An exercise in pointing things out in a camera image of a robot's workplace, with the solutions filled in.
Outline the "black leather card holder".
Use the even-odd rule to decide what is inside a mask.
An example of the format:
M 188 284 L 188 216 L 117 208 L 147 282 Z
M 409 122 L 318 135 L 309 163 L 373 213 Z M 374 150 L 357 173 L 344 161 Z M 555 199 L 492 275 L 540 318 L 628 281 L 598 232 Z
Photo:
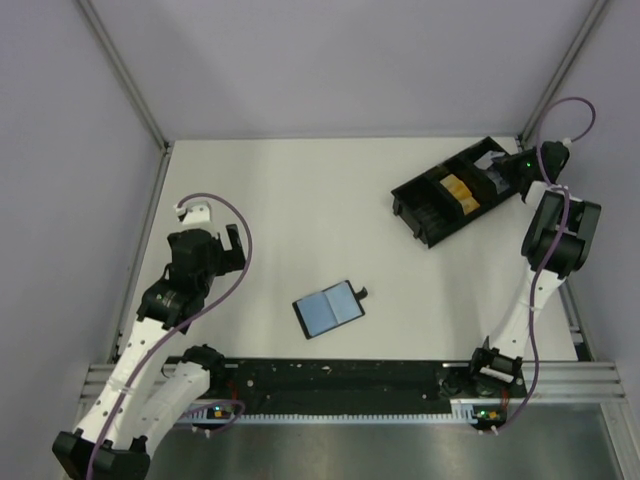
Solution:
M 349 280 L 306 295 L 292 303 L 292 308 L 307 340 L 324 335 L 365 315 L 362 301 L 366 287 L 355 290 Z

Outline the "silver card from holder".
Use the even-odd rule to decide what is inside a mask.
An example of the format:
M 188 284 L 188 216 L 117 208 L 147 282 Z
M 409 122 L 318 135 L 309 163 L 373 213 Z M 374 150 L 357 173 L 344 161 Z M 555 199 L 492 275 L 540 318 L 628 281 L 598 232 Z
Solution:
M 485 157 L 485 155 L 488 152 L 503 152 L 503 151 L 495 151 L 495 150 L 487 151 L 485 154 L 483 154 L 479 159 L 477 159 L 474 162 L 474 165 L 475 165 L 476 168 L 478 168 L 478 169 L 480 169 L 482 171 L 486 171 L 486 157 Z

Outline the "gold VIP card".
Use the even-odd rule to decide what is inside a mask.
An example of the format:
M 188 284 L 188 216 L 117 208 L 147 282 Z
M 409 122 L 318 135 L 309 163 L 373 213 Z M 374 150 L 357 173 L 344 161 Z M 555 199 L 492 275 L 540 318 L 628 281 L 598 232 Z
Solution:
M 463 212 L 468 214 L 480 207 L 479 203 L 473 197 L 459 199 L 458 202 L 463 208 Z
M 468 189 L 464 184 L 461 184 L 461 185 L 457 185 L 457 186 L 455 186 L 455 187 L 452 187 L 452 188 L 450 189 L 450 192 L 451 192 L 451 194 L 452 194 L 454 197 L 455 197 L 455 194 L 456 194 L 456 193 L 463 193 L 463 192 L 465 192 L 465 193 L 467 193 L 468 195 L 471 195 L 471 196 L 472 196 L 471 191 L 470 191 L 470 190 L 469 190 L 469 189 Z

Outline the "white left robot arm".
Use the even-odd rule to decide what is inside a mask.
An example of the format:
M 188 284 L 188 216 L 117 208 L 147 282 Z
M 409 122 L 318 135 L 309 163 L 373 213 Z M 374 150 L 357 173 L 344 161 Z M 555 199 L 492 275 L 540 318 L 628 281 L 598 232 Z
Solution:
M 152 387 L 172 347 L 210 311 L 205 300 L 215 278 L 246 274 L 252 249 L 236 225 L 227 226 L 224 248 L 209 228 L 168 236 L 171 260 L 143 294 L 129 339 L 102 392 L 71 432 L 61 432 L 52 451 L 72 479 L 143 479 L 166 434 L 186 408 L 211 386 L 219 354 L 190 346 L 177 372 Z

